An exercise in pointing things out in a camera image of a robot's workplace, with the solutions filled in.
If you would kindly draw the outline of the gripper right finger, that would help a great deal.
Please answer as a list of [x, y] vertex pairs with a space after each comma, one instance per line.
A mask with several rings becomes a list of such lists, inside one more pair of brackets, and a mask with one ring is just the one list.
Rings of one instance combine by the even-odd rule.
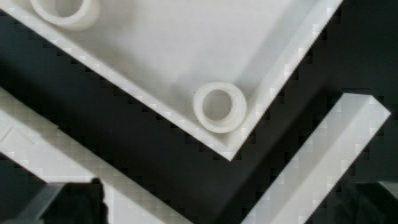
[[341, 186], [336, 224], [398, 224], [398, 182], [346, 182]]

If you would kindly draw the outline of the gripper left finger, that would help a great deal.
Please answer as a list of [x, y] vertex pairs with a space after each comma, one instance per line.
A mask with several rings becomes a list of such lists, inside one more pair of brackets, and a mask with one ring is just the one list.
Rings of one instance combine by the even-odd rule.
[[50, 183], [11, 224], [106, 224], [105, 187], [89, 182]]

